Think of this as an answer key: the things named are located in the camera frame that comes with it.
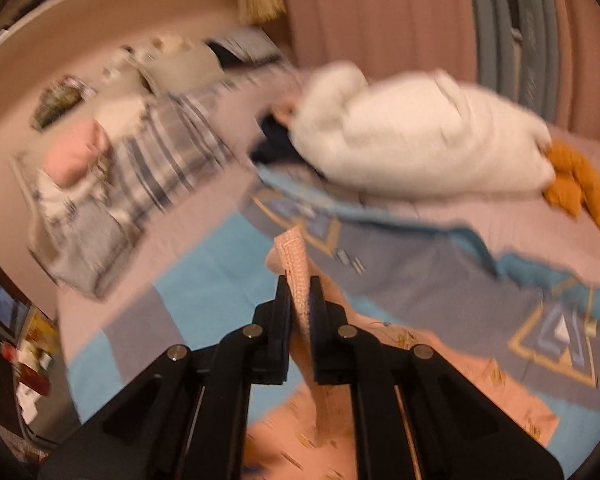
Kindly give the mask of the orange cartoon print shirt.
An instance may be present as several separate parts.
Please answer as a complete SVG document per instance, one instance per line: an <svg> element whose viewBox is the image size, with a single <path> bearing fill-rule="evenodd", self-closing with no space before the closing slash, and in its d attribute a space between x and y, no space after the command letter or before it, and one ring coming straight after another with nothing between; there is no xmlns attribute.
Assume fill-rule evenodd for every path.
<svg viewBox="0 0 600 480"><path fill-rule="evenodd" d="M492 359L358 314L306 251L275 237L301 386L247 431L251 479L559 479L556 415Z"/></svg>

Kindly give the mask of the blue grey patterned duvet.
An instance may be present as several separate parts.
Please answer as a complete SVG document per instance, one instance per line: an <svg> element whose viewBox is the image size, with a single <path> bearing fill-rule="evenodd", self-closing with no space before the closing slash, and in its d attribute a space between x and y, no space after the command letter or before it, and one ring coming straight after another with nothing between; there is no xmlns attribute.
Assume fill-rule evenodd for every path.
<svg viewBox="0 0 600 480"><path fill-rule="evenodd" d="M310 259L397 344L430 337L487 370L566 474L600 443L600 231L544 200L350 198L280 171L217 174L162 214L105 298L59 292L61 348L88 419L169 344L198 349L271 298L265 259L299 228Z"/></svg>

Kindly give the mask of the grey folded garment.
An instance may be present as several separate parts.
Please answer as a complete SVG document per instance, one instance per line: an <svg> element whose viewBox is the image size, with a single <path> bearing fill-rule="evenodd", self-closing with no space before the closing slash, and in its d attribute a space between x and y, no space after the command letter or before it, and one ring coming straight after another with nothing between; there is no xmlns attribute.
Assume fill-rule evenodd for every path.
<svg viewBox="0 0 600 480"><path fill-rule="evenodd" d="M101 300L125 270L142 231L125 214L116 216L103 203L88 200L73 208L55 234L50 276Z"/></svg>

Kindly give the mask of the orange plush goose feet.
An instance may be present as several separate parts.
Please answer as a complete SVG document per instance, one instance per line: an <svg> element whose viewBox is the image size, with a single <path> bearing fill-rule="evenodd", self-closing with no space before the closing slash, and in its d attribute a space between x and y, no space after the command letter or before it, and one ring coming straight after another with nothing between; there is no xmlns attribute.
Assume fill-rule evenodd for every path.
<svg viewBox="0 0 600 480"><path fill-rule="evenodd" d="M544 200L575 219L585 210L600 230L600 173L592 162L557 139L545 157L554 168L555 180L543 191Z"/></svg>

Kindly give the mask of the dark navy garment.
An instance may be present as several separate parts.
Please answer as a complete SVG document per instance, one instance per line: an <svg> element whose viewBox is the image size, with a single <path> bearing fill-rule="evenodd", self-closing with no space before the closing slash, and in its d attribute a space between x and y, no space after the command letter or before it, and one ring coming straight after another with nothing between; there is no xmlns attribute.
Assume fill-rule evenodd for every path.
<svg viewBox="0 0 600 480"><path fill-rule="evenodd" d="M250 160L257 166L306 169L322 178L324 174L310 165L292 145L288 128L273 113L263 115L258 122L263 139L249 152Z"/></svg>

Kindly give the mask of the white plush goose toy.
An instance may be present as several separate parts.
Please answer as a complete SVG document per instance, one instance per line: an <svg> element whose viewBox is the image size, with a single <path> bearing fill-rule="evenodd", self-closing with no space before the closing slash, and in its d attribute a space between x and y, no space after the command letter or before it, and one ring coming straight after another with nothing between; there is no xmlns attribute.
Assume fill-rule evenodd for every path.
<svg viewBox="0 0 600 480"><path fill-rule="evenodd" d="M555 180L540 116L444 70L369 82L351 62L330 63L306 82L288 130L322 176L365 193L528 195Z"/></svg>

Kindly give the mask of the pink folded garment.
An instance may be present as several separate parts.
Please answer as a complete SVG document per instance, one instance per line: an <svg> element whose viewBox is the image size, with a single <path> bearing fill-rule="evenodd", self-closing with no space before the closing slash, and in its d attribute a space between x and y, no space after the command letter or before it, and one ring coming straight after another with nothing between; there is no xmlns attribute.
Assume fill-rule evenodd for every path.
<svg viewBox="0 0 600 480"><path fill-rule="evenodd" d="M42 170L58 188L71 188L83 179L109 150L107 133L95 119L89 119L61 133L47 151Z"/></svg>

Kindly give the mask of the beige pillow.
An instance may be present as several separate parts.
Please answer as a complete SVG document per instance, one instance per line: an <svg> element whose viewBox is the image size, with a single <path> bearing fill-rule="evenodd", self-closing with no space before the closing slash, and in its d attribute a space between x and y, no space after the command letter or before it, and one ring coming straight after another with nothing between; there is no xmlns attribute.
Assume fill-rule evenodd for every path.
<svg viewBox="0 0 600 480"><path fill-rule="evenodd" d="M205 45L163 55L138 71L156 96L182 94L213 84L225 76L218 58Z"/></svg>

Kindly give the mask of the colourful crumpled cloth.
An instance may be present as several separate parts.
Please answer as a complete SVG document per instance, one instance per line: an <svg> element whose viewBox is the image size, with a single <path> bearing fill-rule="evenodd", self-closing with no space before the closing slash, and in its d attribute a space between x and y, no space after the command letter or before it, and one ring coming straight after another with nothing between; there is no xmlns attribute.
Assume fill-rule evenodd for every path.
<svg viewBox="0 0 600 480"><path fill-rule="evenodd" d="M62 76L40 95L30 119L30 126L35 131L42 132L96 94L97 90L80 77Z"/></svg>

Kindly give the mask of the dark plaid small pillow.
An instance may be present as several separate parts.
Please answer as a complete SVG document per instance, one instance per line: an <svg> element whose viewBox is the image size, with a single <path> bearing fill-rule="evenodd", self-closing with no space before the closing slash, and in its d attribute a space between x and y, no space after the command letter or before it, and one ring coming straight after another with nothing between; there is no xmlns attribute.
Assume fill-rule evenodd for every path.
<svg viewBox="0 0 600 480"><path fill-rule="evenodd" d="M283 55L260 27L245 26L204 40L222 68L260 66L279 61Z"/></svg>

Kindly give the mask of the pink curtain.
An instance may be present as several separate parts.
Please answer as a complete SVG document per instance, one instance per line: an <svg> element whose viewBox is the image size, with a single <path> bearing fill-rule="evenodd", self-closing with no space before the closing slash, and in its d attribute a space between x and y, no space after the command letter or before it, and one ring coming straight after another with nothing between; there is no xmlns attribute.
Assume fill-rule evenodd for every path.
<svg viewBox="0 0 600 480"><path fill-rule="evenodd" d="M555 0L555 124L600 141L600 0ZM375 79L441 68L478 83L472 0L286 0L303 67L348 60Z"/></svg>

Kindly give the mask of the grey blue lettered curtain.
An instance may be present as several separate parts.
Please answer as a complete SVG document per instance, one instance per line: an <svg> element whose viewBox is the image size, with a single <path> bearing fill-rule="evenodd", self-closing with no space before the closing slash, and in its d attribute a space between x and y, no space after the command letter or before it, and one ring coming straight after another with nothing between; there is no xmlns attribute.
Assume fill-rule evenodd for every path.
<svg viewBox="0 0 600 480"><path fill-rule="evenodd" d="M556 119L559 41L555 0L472 0L478 83L548 122Z"/></svg>

